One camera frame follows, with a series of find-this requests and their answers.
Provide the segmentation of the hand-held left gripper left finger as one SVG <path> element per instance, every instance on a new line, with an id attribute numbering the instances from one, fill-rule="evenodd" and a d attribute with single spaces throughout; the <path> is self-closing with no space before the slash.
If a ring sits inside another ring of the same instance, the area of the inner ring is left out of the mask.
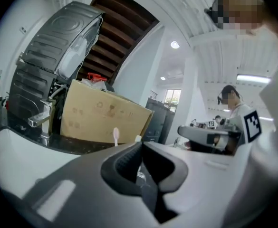
<path id="1" fill-rule="evenodd" d="M 43 178 L 16 210 L 36 228 L 155 228 L 159 222 L 141 190 L 118 173 L 115 162 L 140 143 L 82 155 Z"/>

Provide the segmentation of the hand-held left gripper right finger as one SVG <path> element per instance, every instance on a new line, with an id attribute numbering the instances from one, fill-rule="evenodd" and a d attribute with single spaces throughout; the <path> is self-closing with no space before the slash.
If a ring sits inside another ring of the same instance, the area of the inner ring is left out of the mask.
<path id="1" fill-rule="evenodd" d="M 166 208 L 175 217 L 164 228 L 240 228 L 266 207 L 271 197 L 272 151 L 260 142 L 241 146 L 234 156 L 184 151 L 148 143 L 185 164 L 181 186 L 164 194 Z"/>

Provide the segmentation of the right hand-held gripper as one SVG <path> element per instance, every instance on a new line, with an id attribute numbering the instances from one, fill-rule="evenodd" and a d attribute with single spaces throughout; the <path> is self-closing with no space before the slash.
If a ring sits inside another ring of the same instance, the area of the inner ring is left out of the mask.
<path id="1" fill-rule="evenodd" d="M 178 134 L 187 139 L 185 146 L 195 152 L 234 155 L 236 150 L 262 134 L 256 110 L 229 119 L 226 129 L 212 130 L 179 126 Z"/>

